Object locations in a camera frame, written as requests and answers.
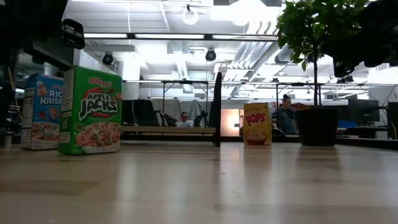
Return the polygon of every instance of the computer monitor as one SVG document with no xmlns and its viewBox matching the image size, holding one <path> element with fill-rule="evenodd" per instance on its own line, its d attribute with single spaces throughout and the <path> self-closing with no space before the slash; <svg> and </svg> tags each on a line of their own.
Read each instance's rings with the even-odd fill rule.
<svg viewBox="0 0 398 224">
<path fill-rule="evenodd" d="M 377 100 L 348 99 L 348 108 L 351 121 L 380 121 L 379 102 Z"/>
</svg>

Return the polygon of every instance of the green cereal box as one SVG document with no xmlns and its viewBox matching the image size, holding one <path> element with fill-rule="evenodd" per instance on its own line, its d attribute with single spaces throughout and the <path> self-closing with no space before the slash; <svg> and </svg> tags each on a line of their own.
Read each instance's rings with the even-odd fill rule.
<svg viewBox="0 0 398 224">
<path fill-rule="evenodd" d="M 73 155 L 118 151 L 121 77 L 74 67 L 63 80 L 59 151 Z"/>
</svg>

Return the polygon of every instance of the potted plant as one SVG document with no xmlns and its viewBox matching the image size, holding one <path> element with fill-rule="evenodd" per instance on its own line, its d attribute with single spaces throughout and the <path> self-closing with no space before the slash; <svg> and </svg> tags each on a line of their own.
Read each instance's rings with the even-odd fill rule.
<svg viewBox="0 0 398 224">
<path fill-rule="evenodd" d="M 322 46 L 332 40 L 344 39 L 359 32 L 356 15 L 368 0 L 300 0 L 286 1 L 278 18 L 278 45 L 292 49 L 290 59 L 301 63 L 304 71 L 313 65 L 314 107 L 298 110 L 295 119 L 303 145 L 333 146 L 339 111 L 318 105 L 318 64 L 324 56 Z"/>
</svg>

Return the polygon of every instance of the plant stem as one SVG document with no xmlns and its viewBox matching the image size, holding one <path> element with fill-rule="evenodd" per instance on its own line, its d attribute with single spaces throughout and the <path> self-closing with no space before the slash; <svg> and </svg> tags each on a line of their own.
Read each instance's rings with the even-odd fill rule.
<svg viewBox="0 0 398 224">
<path fill-rule="evenodd" d="M 313 105 L 318 107 L 318 45 L 313 45 L 313 83 L 314 83 L 314 91 L 313 91 Z"/>
</svg>

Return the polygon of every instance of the blue cereal box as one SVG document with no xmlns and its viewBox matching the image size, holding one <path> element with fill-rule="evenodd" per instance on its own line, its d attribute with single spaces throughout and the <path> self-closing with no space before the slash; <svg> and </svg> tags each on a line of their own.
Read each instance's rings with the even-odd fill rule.
<svg viewBox="0 0 398 224">
<path fill-rule="evenodd" d="M 31 75 L 25 81 L 21 148 L 58 149 L 63 79 Z"/>
</svg>

